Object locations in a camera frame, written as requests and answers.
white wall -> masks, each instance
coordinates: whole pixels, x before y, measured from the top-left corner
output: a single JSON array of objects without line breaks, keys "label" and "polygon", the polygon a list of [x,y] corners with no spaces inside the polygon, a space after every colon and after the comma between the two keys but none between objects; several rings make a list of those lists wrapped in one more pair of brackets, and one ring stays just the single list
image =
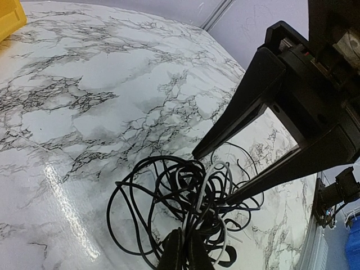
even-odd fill
[{"label": "white wall", "polygon": [[121,7],[201,26],[222,0],[56,0]]},{"label": "white wall", "polygon": [[308,38],[308,0],[236,0],[209,33],[246,69],[280,20]]}]

cable bundle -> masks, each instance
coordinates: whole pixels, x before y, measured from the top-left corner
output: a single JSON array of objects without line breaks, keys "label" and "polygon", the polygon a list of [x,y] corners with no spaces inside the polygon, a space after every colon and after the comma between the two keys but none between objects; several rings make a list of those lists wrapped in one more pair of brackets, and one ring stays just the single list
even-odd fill
[{"label": "cable bundle", "polygon": [[[156,175],[155,188],[153,190],[149,190],[136,183],[138,174],[144,172],[144,170],[149,170],[149,167],[153,167]],[[240,168],[249,177],[246,170],[242,167]],[[157,260],[160,260],[164,252],[165,240],[156,240],[152,233],[155,206],[163,204],[171,215],[181,223],[179,226],[182,228],[183,242],[186,242],[191,237],[193,231],[197,230],[204,240],[205,249],[210,254],[210,260],[213,264],[230,267],[236,260],[236,250],[228,245],[228,238],[241,241],[232,235],[232,233],[246,228],[251,220],[251,212],[259,210],[263,203],[263,199],[261,204],[259,204],[256,199],[250,198],[256,204],[256,207],[250,208],[244,202],[232,206],[226,205],[226,197],[244,182],[235,183],[229,164],[222,161],[216,161],[206,171],[203,164],[197,160],[184,160],[175,156],[145,158],[137,163],[132,172],[122,181],[115,182],[116,189],[110,197],[106,212],[110,235],[122,251],[143,257],[152,269],[156,269],[156,266],[150,261],[148,256],[156,256]],[[138,208],[134,190],[140,190],[152,197],[146,217],[143,216]],[[116,239],[111,228],[110,209],[118,192],[124,197],[132,216],[136,230],[138,251],[130,251],[124,248]],[[246,224],[241,225],[235,220],[227,218],[227,215],[234,211],[248,213],[249,218]],[[144,250],[143,248],[139,226],[142,226],[147,232],[151,245],[150,250]],[[214,250],[220,250],[220,254],[216,258],[211,258],[211,252]],[[224,253],[228,254],[229,261],[221,260]],[[186,260],[183,260],[183,269],[188,268]]]}]

marble pattern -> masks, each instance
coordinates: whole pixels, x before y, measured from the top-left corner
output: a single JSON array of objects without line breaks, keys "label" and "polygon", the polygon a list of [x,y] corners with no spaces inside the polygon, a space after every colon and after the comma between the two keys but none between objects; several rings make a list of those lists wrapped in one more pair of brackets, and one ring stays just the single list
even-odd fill
[{"label": "marble pattern", "polygon": [[[0,43],[0,269],[147,269],[107,231],[114,182],[149,155],[190,158],[244,70],[207,32],[180,22],[87,4],[23,6],[27,26]],[[259,169],[295,145],[270,111],[232,142]],[[236,159],[254,175],[233,147],[216,157],[239,181]],[[231,269],[294,269],[314,178],[265,193],[263,209],[237,236],[244,243],[231,242]],[[121,198],[112,211],[120,240],[133,241]],[[170,220],[154,226],[162,238],[178,223],[164,211],[159,217]]]}]

